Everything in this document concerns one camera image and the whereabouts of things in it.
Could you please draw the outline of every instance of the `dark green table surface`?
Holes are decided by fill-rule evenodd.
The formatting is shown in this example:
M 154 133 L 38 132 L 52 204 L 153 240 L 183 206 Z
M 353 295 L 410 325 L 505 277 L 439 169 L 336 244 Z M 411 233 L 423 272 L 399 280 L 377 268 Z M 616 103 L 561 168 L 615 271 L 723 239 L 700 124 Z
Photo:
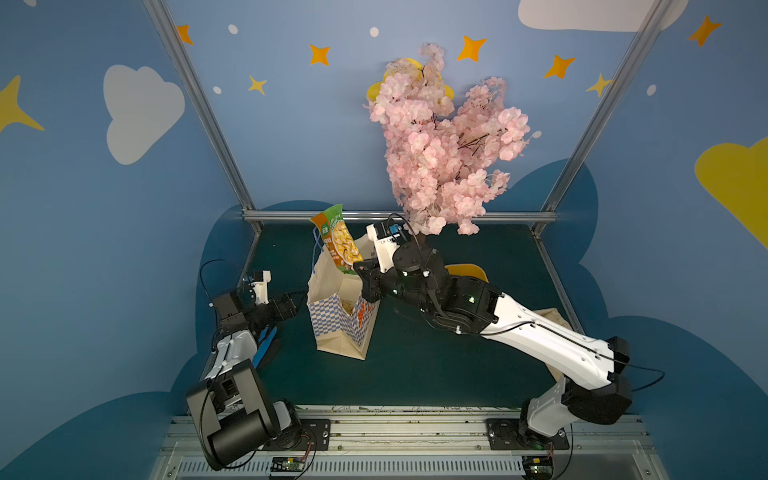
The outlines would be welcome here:
M 351 224 L 358 238 L 365 225 Z M 475 263 L 491 283 L 533 309 L 564 310 L 524 225 L 455 227 L 427 237 L 446 264 Z M 270 295 L 306 289 L 312 225 L 267 224 L 251 268 L 271 270 Z M 259 369 L 270 395 L 297 404 L 519 407 L 554 384 L 544 363 L 509 346 L 427 325 L 418 311 L 385 298 L 366 360 L 318 352 L 306 305 L 283 324 L 283 347 Z

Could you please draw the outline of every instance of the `white cloud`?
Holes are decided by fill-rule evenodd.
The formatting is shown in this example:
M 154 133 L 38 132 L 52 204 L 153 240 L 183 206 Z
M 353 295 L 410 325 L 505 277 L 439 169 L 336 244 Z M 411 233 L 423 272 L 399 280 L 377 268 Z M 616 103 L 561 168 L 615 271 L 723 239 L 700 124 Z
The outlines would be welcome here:
M 523 25 L 540 30 L 637 31 L 654 0 L 520 0 Z M 672 0 L 661 23 L 672 25 L 688 0 Z
M 123 165 L 143 157 L 184 113 L 181 89 L 149 67 L 112 65 L 104 75 L 104 101 L 112 116 L 107 146 Z

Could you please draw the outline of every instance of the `pink flower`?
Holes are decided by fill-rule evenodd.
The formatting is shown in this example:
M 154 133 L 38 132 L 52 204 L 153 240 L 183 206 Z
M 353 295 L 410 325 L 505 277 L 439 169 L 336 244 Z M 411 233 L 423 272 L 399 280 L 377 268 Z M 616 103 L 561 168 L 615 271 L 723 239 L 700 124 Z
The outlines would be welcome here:
M 486 169 L 499 157 L 521 154 L 528 116 L 505 109 L 506 82 L 489 78 L 470 89 L 452 119 L 437 120 L 454 111 L 440 77 L 444 52 L 434 44 L 419 52 L 429 57 L 424 68 L 404 58 L 390 63 L 376 101 L 367 105 L 384 130 L 392 195 L 414 233 L 437 234 L 447 223 L 458 223 L 461 234 L 476 233 L 472 219 L 505 192 L 510 177 Z
M 445 226 L 445 224 L 448 223 L 445 221 L 444 217 L 432 217 L 429 219 L 429 232 L 432 235 L 438 235 L 440 232 L 442 232 L 442 228 Z
M 458 224 L 458 233 L 460 235 L 472 235 L 479 232 L 480 229 L 471 220 L 464 219 Z

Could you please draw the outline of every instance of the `yellow wall decoration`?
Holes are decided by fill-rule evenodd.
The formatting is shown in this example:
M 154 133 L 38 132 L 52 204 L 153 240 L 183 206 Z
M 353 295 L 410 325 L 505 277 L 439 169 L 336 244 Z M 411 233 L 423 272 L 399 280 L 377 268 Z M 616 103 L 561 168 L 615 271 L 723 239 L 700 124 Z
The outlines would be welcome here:
M 310 45 L 310 48 L 312 49 L 312 60 L 310 60 L 310 65 L 315 63 L 328 65 L 328 50 L 330 50 L 331 47 L 317 48 L 315 45 Z
M 701 185 L 768 248 L 768 137 L 751 148 L 720 144 L 696 162 Z
M 414 60 L 413 58 L 406 58 L 406 60 L 414 64 L 416 68 L 418 68 L 419 70 L 422 70 L 424 68 L 422 64 L 420 64 L 418 61 Z M 382 81 L 377 82 L 368 88 L 368 93 L 366 93 L 366 97 L 368 97 L 370 101 L 376 101 L 376 97 L 379 96 L 379 90 L 381 90 L 382 83 L 384 83 L 384 80 L 386 80 L 386 78 L 390 75 L 391 73 L 389 72 L 389 70 L 385 71 L 384 78 L 382 79 Z M 448 85 L 445 86 L 445 96 L 453 100 L 453 88 L 450 88 Z
M 458 54 L 456 61 L 469 58 L 470 60 L 478 61 L 480 59 L 480 47 L 485 43 L 487 38 L 482 40 L 472 40 L 470 37 L 464 35 L 464 50 Z
M 710 33 L 715 31 L 716 28 L 719 28 L 722 25 L 722 23 L 712 23 L 710 22 L 710 16 L 707 15 L 704 17 L 704 21 L 701 22 L 701 26 L 698 30 L 694 32 L 693 35 L 688 38 L 688 40 L 695 40 L 699 42 L 699 46 L 703 47 L 704 43 L 707 41 L 707 38 L 710 36 Z
M 587 89 L 587 91 L 596 91 L 598 93 L 598 97 L 603 96 L 603 90 L 610 84 L 613 80 L 605 80 L 603 78 L 603 73 L 600 73 L 600 77 L 598 78 L 598 82 L 591 87 Z
M 576 60 L 576 58 L 569 58 L 564 60 L 560 58 L 559 55 L 555 55 L 554 60 L 552 61 L 552 68 L 550 68 L 549 71 L 544 75 L 544 78 L 551 77 L 552 75 L 555 77 L 565 78 L 565 71 L 568 69 L 568 66 L 573 63 L 573 60 Z
M 250 88 L 248 89 L 248 91 L 258 90 L 258 91 L 261 92 L 262 95 L 264 95 L 264 88 L 263 87 L 264 87 L 265 83 L 266 83 L 266 80 L 265 81 L 255 81 L 253 79 L 253 77 L 250 77 Z
M 22 77 L 16 75 L 13 80 L 0 91 L 0 132 L 10 124 L 24 124 L 28 127 L 44 130 L 40 124 L 24 113 L 18 106 L 18 86 Z
M 190 45 L 194 45 L 194 43 L 192 43 L 192 39 L 190 38 L 189 25 L 182 25 L 180 27 L 176 27 L 176 29 L 179 31 L 179 37 L 181 37 L 181 41 Z

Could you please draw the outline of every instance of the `snack bag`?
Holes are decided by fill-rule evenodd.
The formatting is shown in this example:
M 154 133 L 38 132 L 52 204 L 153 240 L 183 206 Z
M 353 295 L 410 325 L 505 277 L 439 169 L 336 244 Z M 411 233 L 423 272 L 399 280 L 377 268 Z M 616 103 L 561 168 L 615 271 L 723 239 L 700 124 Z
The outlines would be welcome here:
M 362 260 L 362 255 L 355 245 L 355 240 L 346 229 L 341 204 L 328 207 L 321 214 L 312 217 L 312 223 L 317 225 L 323 242 L 328 246 L 328 252 L 336 264 L 336 268 L 344 273 L 356 275 L 352 264 Z

